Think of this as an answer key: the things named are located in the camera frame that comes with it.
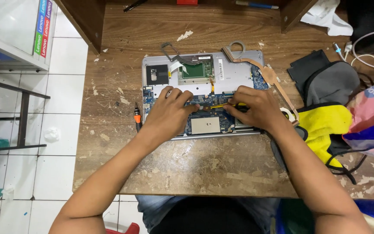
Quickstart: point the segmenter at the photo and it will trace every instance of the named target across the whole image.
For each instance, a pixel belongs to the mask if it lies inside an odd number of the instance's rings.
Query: yellow cloth
[[[305,142],[325,164],[331,157],[331,154],[327,152],[331,144],[330,134],[347,133],[351,125],[351,113],[346,107],[335,103],[317,108],[315,106],[302,108],[302,112],[298,112],[300,115],[299,126],[307,130],[308,138]],[[330,166],[342,167],[335,158],[331,160]]]

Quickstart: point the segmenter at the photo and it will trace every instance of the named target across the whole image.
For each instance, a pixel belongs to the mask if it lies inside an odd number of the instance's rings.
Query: blue circuit board
[[[253,79],[253,85],[255,89],[268,89],[267,83],[263,80],[262,75],[258,72],[259,68],[252,65],[251,67],[251,77]],[[186,102],[188,104],[200,104],[201,106],[209,105],[219,105],[227,103],[227,100],[231,98],[234,91],[226,94],[214,94],[214,95],[196,95],[193,100]],[[144,86],[143,87],[143,110],[144,116],[146,117],[155,104],[156,98],[154,98],[153,87]],[[196,113],[192,113],[188,120],[184,132],[180,136],[186,134],[187,136],[192,135],[191,119],[195,118],[208,118],[208,117],[219,117],[220,122],[220,133],[228,133],[235,130],[235,117],[231,116],[223,108],[215,108],[210,111],[199,110]]]

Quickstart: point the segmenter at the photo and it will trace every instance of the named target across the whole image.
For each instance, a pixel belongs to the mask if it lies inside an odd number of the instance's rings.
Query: worn desk surface
[[[219,52],[231,41],[242,40],[248,50],[263,51],[293,104],[302,107],[286,71],[290,63],[319,49],[330,61],[338,60],[332,43],[343,47],[349,40],[302,23],[281,35],[275,10],[147,4],[125,14],[122,9],[107,5],[102,49],[108,50],[98,57],[88,55],[74,189],[135,135],[133,108],[135,101],[141,103],[141,61],[162,55],[161,43],[172,42],[187,54]],[[177,42],[189,30],[193,34]],[[359,69],[374,77],[374,70]],[[120,193],[297,197],[269,141],[259,135],[166,142],[144,158]],[[347,154],[339,160],[351,167],[360,156]],[[368,157],[354,176],[359,185],[338,179],[353,198],[374,199],[374,158]]]

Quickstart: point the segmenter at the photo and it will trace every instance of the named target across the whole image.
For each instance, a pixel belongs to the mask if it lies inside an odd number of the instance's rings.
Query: screwdriver
[[[138,104],[136,102],[135,102],[134,113],[135,113],[134,119],[135,119],[135,124],[136,124],[136,132],[139,132],[139,130],[141,130],[141,127],[142,127],[142,122],[141,122],[141,114],[138,108]]]

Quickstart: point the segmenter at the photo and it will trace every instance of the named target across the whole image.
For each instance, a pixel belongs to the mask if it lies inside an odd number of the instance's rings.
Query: black metal frame
[[[29,99],[30,95],[44,98],[44,99],[50,99],[49,96],[36,93],[33,91],[29,91],[26,89],[18,88],[11,86],[9,84],[4,84],[0,82],[0,88],[9,89],[17,92],[21,92],[23,95],[21,97],[21,110],[19,112],[19,117],[1,117],[0,121],[15,121],[19,120],[18,125],[18,141],[17,146],[10,146],[10,147],[0,147],[1,150],[17,150],[17,149],[26,149],[26,148],[35,148],[35,147],[46,147],[47,145],[25,145],[25,135],[27,132],[27,117],[28,117],[28,105],[29,105]]]

